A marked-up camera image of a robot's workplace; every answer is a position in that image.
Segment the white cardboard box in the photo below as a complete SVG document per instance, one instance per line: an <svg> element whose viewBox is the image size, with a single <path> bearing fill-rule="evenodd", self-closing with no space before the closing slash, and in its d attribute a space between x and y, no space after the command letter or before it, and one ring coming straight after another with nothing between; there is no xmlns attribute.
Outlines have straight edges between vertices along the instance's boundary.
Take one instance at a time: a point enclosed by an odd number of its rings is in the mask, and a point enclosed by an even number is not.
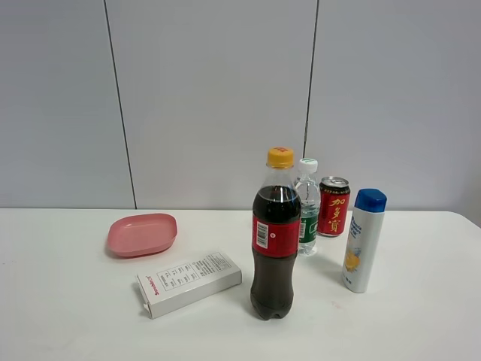
<svg viewBox="0 0 481 361"><path fill-rule="evenodd" d="M239 266L222 251L164 265L136 276L150 319L169 314L242 283Z"/></svg>

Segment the pink plastic dish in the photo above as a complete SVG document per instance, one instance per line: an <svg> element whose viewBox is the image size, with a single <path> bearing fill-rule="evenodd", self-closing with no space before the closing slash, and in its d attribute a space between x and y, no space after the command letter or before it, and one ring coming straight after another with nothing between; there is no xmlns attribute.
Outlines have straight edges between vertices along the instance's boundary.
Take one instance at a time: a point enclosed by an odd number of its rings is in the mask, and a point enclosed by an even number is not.
<svg viewBox="0 0 481 361"><path fill-rule="evenodd" d="M170 214L138 214L115 221L107 235L114 256L132 258L161 253L177 237L177 221Z"/></svg>

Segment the water bottle green label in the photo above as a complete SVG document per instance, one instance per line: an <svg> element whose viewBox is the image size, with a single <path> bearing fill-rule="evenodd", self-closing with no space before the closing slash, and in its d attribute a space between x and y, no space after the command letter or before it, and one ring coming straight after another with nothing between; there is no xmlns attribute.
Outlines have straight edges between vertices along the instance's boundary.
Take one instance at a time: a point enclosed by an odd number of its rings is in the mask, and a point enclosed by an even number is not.
<svg viewBox="0 0 481 361"><path fill-rule="evenodd" d="M316 178L318 162L303 158L298 163L295 189L301 202L301 228L298 253L311 256L316 252L316 236L320 211L321 194Z"/></svg>

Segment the cola bottle yellow cap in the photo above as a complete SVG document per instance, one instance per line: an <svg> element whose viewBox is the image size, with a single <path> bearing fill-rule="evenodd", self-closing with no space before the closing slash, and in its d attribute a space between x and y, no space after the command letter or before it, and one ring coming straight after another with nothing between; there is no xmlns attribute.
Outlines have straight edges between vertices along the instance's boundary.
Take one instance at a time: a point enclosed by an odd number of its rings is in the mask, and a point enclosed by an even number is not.
<svg viewBox="0 0 481 361"><path fill-rule="evenodd" d="M294 160L291 148L269 149L268 173L253 201L250 300L263 320L285 317L294 298L292 273L301 225L301 201L291 176Z"/></svg>

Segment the red herbal tea can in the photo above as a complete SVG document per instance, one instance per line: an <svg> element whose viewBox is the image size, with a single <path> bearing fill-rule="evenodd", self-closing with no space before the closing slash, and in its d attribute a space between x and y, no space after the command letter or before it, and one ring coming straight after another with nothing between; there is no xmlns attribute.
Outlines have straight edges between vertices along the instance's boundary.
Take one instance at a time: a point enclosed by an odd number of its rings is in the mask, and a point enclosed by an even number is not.
<svg viewBox="0 0 481 361"><path fill-rule="evenodd" d="M317 232L325 237L337 237L344 231L349 207L349 182L341 177L323 177L320 184L320 210Z"/></svg>

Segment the white shampoo bottle blue cap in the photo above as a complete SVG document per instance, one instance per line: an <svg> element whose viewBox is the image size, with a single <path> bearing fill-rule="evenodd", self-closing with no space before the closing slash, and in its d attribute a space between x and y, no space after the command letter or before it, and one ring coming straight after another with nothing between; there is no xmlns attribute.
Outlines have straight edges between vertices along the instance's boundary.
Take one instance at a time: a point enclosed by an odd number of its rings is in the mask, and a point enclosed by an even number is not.
<svg viewBox="0 0 481 361"><path fill-rule="evenodd" d="M371 276L387 203L378 189L360 189L352 210L342 278L354 293L365 293Z"/></svg>

